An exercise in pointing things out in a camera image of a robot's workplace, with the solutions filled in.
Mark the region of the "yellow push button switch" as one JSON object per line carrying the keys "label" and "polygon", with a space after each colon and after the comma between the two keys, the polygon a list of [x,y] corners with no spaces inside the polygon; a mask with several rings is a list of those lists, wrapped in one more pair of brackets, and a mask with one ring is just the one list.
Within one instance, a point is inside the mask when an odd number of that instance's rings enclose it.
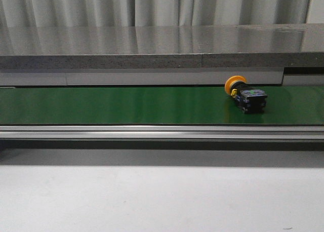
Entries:
{"label": "yellow push button switch", "polygon": [[264,112],[268,95],[261,89],[249,86],[244,76],[231,76],[225,82],[224,89],[243,113],[255,114]]}

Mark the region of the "green conveyor belt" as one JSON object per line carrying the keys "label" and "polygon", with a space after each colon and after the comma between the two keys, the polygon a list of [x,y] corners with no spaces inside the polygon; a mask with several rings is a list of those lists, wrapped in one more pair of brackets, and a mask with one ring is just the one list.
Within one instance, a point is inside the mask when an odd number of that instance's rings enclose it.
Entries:
{"label": "green conveyor belt", "polygon": [[1,124],[322,125],[323,87],[270,87],[245,114],[221,87],[2,88]]}

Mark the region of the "grey stone slab bench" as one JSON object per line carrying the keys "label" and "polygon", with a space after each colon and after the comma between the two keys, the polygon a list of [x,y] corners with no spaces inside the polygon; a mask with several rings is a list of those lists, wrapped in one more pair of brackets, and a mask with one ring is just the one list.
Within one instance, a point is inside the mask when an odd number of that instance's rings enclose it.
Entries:
{"label": "grey stone slab bench", "polygon": [[322,66],[322,24],[1,28],[1,69]]}

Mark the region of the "white pleated curtain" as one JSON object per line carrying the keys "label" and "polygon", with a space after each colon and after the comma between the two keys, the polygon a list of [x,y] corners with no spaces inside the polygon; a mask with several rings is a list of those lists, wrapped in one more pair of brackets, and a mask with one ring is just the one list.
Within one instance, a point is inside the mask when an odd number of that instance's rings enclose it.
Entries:
{"label": "white pleated curtain", "polygon": [[1,26],[322,23],[323,0],[1,0]]}

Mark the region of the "grey rear conveyor rail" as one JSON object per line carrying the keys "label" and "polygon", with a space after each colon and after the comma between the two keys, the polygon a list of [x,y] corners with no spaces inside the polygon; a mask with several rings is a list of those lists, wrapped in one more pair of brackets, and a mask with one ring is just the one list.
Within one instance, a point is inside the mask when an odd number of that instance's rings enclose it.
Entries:
{"label": "grey rear conveyor rail", "polygon": [[1,86],[224,85],[242,75],[251,85],[316,86],[323,67],[142,69],[5,69]]}

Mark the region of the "aluminium front conveyor rail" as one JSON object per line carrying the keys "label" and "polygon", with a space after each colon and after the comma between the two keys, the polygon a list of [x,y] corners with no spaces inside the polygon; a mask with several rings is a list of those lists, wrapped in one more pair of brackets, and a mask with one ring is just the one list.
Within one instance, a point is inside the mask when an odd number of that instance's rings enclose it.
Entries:
{"label": "aluminium front conveyor rail", "polygon": [[323,142],[316,125],[16,125],[1,126],[1,139],[12,140],[225,140]]}

